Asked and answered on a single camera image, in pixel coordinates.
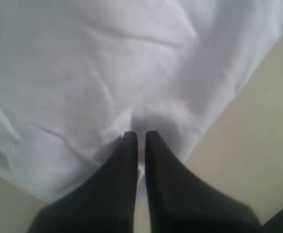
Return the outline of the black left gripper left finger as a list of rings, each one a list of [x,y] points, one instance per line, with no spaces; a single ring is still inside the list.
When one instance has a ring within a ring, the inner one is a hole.
[[[126,132],[103,166],[80,187],[44,207],[28,232],[133,232],[137,177],[137,135]]]

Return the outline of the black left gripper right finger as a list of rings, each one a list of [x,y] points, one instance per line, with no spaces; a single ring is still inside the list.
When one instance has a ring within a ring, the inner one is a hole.
[[[246,205],[190,172],[156,131],[146,133],[145,176],[153,233],[259,233]]]

